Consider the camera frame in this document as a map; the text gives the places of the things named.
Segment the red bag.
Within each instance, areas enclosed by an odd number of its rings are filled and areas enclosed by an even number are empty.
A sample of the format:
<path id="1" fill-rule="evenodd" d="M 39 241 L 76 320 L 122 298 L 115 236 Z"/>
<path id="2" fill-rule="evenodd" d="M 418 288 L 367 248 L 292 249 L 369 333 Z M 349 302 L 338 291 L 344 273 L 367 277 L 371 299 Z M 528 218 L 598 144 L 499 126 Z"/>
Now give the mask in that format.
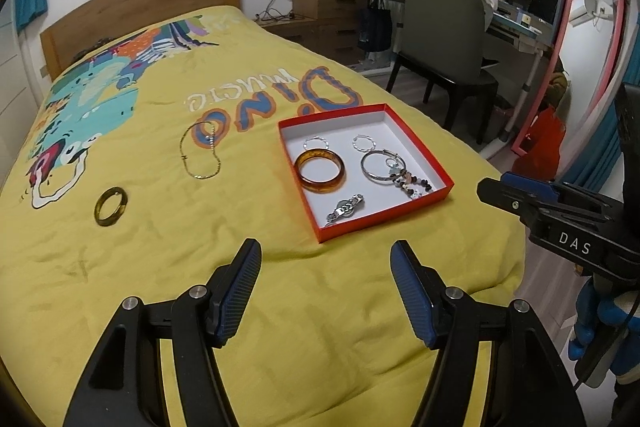
<path id="1" fill-rule="evenodd" d="M 552 106 L 540 112 L 523 140 L 525 154 L 512 166 L 519 176 L 538 181 L 552 181 L 558 172 L 560 147 L 566 126 Z"/>

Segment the white desk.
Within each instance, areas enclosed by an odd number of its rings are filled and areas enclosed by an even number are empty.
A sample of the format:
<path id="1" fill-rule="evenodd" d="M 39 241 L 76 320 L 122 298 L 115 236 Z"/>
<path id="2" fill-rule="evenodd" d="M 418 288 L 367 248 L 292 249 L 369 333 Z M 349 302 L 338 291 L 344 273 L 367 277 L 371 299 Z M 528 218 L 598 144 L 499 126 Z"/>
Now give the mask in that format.
<path id="1" fill-rule="evenodd" d="M 518 52 L 533 57 L 532 67 L 521 82 L 518 101 L 512 116 L 497 138 L 480 151 L 480 156 L 489 159 L 510 145 L 518 129 L 524 128 L 524 107 L 538 75 L 544 54 L 554 47 L 553 40 L 558 31 L 561 11 L 565 0 L 482 0 L 491 17 L 487 25 L 488 34 L 510 43 Z"/>

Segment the pink framed mirror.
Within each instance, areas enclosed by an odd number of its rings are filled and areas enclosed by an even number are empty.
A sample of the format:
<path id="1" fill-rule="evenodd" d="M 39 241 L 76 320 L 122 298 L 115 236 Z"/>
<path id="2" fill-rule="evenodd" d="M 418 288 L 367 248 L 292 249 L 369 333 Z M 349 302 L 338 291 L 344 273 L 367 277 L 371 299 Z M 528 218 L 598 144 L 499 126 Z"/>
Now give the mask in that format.
<path id="1" fill-rule="evenodd" d="M 565 0 L 552 61 L 541 87 L 547 88 L 556 62 L 568 79 L 561 104 L 566 137 L 586 123 L 610 83 L 624 29 L 626 0 Z"/>

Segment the yellow dinosaur bedspread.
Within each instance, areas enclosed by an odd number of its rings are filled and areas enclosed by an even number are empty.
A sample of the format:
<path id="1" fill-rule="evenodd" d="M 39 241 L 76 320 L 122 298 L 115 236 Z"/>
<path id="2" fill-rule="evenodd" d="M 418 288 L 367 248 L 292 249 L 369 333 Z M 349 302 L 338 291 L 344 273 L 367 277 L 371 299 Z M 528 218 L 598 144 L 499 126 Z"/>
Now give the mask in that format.
<path id="1" fill-rule="evenodd" d="M 442 202 L 326 243 L 279 122 L 389 105 L 454 180 Z M 483 158 L 369 79 L 216 6 L 112 43 L 55 81 L 1 192 L 1 355 L 40 419 L 62 424 L 122 299 L 177 297 L 262 245 L 239 334 L 216 354 L 244 426 L 405 426 L 434 364 L 390 273 L 407 239 L 449 284 L 507 303 L 518 219 L 482 204 Z M 116 225 L 100 195 L 128 194 Z"/>

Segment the red jewelry box tray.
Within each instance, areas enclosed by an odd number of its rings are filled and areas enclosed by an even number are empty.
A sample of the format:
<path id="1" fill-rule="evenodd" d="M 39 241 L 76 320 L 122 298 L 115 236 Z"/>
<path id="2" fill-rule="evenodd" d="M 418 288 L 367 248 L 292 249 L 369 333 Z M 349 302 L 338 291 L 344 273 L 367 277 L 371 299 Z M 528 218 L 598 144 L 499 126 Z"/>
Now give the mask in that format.
<path id="1" fill-rule="evenodd" d="M 288 118 L 279 134 L 318 242 L 445 199 L 454 180 L 387 104 Z"/>

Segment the white wardrobe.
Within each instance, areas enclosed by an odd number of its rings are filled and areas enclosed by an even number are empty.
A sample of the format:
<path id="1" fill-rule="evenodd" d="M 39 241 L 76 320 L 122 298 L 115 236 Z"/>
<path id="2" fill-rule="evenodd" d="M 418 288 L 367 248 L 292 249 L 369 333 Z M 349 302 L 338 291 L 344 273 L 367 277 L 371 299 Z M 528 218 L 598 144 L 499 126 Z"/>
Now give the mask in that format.
<path id="1" fill-rule="evenodd" d="M 6 0 L 0 26 L 0 176 L 11 171 L 37 114 L 14 22 L 14 1 Z"/>

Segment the wooden drawer chest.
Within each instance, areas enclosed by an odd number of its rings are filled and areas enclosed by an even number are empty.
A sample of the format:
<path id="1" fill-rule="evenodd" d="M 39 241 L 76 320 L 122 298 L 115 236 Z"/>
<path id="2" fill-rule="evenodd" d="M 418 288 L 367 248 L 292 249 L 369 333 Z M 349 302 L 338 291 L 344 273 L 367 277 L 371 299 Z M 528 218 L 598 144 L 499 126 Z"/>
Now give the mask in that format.
<path id="1" fill-rule="evenodd" d="M 364 57 L 358 46 L 366 0 L 293 0 L 292 15 L 259 25 L 337 63 L 352 66 Z"/>

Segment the dark olive bangle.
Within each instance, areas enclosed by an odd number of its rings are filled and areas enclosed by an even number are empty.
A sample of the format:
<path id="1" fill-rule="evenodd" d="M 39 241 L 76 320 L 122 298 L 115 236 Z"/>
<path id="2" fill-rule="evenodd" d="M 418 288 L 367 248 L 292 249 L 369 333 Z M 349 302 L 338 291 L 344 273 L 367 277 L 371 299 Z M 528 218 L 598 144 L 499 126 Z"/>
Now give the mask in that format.
<path id="1" fill-rule="evenodd" d="M 93 219 L 99 227 L 116 225 L 124 215 L 128 205 L 128 194 L 120 186 L 113 186 L 103 192 L 93 208 Z"/>

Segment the grey desk chair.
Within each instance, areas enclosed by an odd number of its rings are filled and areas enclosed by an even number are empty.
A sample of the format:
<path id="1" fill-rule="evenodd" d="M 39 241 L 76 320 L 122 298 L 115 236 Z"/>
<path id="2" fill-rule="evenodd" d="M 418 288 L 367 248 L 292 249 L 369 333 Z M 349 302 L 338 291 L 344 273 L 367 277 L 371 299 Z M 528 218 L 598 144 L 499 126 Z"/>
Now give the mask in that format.
<path id="1" fill-rule="evenodd" d="M 444 89 L 446 130 L 454 125 L 462 103 L 474 98 L 471 133 L 477 143 L 484 143 L 499 87 L 482 69 L 484 35 L 483 0 L 405 0 L 400 47 L 386 90 L 393 90 L 403 67 L 427 81 L 424 102 L 435 86 Z"/>

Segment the amber bangle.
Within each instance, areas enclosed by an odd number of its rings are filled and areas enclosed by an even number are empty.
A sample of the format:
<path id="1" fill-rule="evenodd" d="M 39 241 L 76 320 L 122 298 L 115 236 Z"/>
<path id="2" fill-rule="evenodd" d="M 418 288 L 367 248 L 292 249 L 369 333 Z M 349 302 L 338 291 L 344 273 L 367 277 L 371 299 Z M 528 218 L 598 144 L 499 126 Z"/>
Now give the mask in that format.
<path id="1" fill-rule="evenodd" d="M 343 159 L 333 150 L 311 148 L 294 161 L 294 171 L 301 187 L 312 193 L 330 193 L 346 181 Z"/>

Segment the wooden headboard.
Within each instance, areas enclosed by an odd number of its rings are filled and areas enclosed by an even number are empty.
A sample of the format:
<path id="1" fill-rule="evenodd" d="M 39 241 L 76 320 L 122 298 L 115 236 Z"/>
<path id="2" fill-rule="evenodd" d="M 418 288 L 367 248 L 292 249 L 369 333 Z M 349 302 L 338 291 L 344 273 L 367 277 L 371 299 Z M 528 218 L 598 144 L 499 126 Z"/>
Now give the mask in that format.
<path id="1" fill-rule="evenodd" d="M 101 40 L 112 41 L 138 29 L 210 6 L 241 0 L 90 0 L 40 32 L 44 62 L 51 79 L 74 64 L 80 51 Z"/>

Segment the silver wristwatch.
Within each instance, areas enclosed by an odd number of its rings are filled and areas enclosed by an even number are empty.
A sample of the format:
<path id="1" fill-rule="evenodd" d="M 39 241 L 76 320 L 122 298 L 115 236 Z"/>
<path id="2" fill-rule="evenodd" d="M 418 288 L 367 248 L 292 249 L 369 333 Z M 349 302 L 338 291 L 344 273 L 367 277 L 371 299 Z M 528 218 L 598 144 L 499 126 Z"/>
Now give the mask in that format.
<path id="1" fill-rule="evenodd" d="M 335 225 L 337 221 L 352 217 L 362 206 L 364 198 L 362 194 L 355 194 L 349 198 L 340 200 L 335 208 L 326 216 L 327 225 Z"/>

